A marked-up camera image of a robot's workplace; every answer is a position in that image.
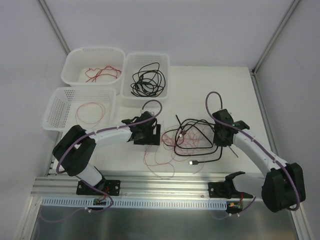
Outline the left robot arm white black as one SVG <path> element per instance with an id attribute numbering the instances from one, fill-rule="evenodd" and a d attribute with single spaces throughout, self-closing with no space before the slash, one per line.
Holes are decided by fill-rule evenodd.
<path id="1" fill-rule="evenodd" d="M 74 125 L 54 147 L 52 154 L 70 177 L 87 183 L 95 195 L 105 189 L 106 179 L 89 163 L 94 150 L 118 143 L 133 142 L 135 145 L 160 144 L 161 125 L 149 111 L 132 119 L 124 119 L 110 130 L 98 130 L 89 134 L 80 125 Z"/>

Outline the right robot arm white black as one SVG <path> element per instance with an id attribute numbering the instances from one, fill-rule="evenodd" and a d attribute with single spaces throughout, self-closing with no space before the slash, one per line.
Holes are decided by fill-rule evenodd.
<path id="1" fill-rule="evenodd" d="M 211 115 L 214 120 L 214 143 L 218 147 L 235 145 L 244 152 L 263 175 L 255 179 L 258 193 L 273 213 L 287 209 L 296 211 L 306 200 L 304 174 L 298 163 L 286 160 L 267 150 L 242 120 L 234 121 L 227 109 Z"/>

